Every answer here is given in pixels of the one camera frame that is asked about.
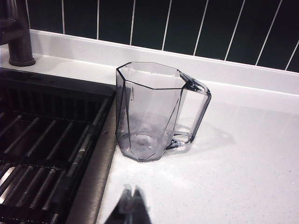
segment white countertop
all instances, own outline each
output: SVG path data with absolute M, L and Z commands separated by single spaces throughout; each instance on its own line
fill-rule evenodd
M 1 67 L 115 83 L 116 66 L 34 56 L 36 65 L 17 68 L 2 48 Z M 254 76 L 259 71 L 246 69 Z M 247 87 L 233 77 L 229 84 L 206 74 L 212 101 L 189 147 L 148 163 L 126 158 L 117 148 L 97 223 L 105 222 L 126 184 L 142 190 L 153 224 L 299 223 L 299 76 L 285 72 L 284 83 L 283 71 L 269 69 L 265 76 L 271 74 L 279 79 L 250 80 Z

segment wall tile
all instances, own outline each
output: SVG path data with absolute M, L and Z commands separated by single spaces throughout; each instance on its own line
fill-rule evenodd
M 132 45 L 162 49 L 169 0 L 136 0 Z
M 196 56 L 224 59 L 243 0 L 209 0 Z
M 62 33 L 61 0 L 28 0 L 31 29 Z
M 228 61 L 255 64 L 280 0 L 246 1 L 227 57 Z
M 64 0 L 65 34 L 97 38 L 97 0 Z
M 299 2 L 283 0 L 257 65 L 285 69 L 299 37 Z
M 287 70 L 299 72 L 299 47 L 297 47 Z
M 164 50 L 193 55 L 206 0 L 173 0 Z
M 100 40 L 130 43 L 134 0 L 100 0 Z

